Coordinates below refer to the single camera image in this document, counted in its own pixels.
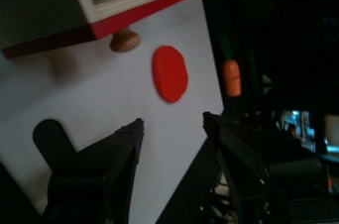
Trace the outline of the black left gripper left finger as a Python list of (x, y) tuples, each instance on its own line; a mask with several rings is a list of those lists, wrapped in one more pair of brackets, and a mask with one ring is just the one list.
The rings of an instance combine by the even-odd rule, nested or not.
[(41, 224), (128, 224), (143, 134), (138, 118), (53, 171)]

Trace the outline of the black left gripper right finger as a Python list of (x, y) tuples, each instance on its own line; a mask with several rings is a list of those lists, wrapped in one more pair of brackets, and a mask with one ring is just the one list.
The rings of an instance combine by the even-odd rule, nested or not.
[(203, 127), (230, 185), (239, 224), (270, 224), (270, 182), (259, 154), (260, 131), (211, 112), (204, 112), (203, 117)]

